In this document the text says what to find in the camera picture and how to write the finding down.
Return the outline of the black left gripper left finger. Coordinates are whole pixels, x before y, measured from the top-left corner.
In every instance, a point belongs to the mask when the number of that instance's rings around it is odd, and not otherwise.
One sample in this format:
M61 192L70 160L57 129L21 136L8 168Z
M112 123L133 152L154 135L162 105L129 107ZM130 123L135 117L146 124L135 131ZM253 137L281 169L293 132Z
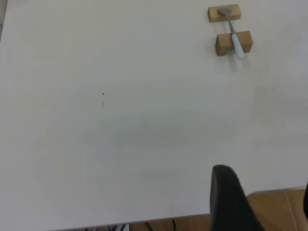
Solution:
M215 165L210 189L211 231L262 231L234 170Z

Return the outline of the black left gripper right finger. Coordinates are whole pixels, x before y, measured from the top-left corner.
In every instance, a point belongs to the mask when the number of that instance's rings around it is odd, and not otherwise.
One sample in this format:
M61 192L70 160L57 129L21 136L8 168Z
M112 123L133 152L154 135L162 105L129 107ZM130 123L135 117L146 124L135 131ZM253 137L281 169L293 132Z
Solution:
M303 199L303 211L306 217L308 217L308 184L306 185L304 199Z

